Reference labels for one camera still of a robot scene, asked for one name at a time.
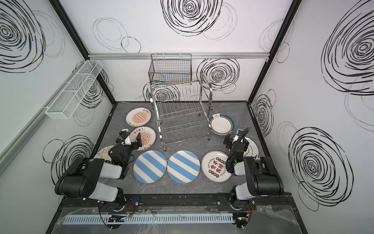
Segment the blue striped plate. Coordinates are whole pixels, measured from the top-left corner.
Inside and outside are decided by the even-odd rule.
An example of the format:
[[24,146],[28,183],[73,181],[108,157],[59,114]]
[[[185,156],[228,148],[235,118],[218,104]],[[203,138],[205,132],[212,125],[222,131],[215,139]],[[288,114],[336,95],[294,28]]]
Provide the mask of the blue striped plate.
[[150,150],[142,153],[135,161],[133,173],[135,178],[145,184],[158,181],[167,170],[167,159],[163,153]]
[[170,178],[180,184],[194,181],[201,169],[199,158],[191,151],[180,150],[168,159],[167,172]]

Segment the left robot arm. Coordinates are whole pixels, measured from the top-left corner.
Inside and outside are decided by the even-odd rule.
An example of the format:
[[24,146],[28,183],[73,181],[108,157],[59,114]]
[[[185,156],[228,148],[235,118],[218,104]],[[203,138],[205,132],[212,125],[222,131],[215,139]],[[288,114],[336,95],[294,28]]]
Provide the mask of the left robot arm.
[[110,161],[105,159],[76,159],[55,184],[55,193],[68,198],[92,199],[116,206],[115,212],[122,211],[128,203],[123,189],[99,182],[100,178],[124,179],[128,172],[133,150],[142,147],[141,134],[130,140],[127,129],[119,132],[116,145],[108,151]]

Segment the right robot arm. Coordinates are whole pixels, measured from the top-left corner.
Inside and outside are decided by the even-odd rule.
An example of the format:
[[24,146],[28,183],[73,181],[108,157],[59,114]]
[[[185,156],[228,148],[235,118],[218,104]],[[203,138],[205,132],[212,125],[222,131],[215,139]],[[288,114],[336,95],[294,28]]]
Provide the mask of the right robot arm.
[[250,148],[253,141],[246,137],[248,132],[249,128],[245,128],[235,136],[227,134],[223,142],[229,150],[226,170],[245,177],[245,183],[233,186],[230,191],[230,205],[235,210],[249,205],[254,198],[284,194],[284,185],[272,158],[255,154]]

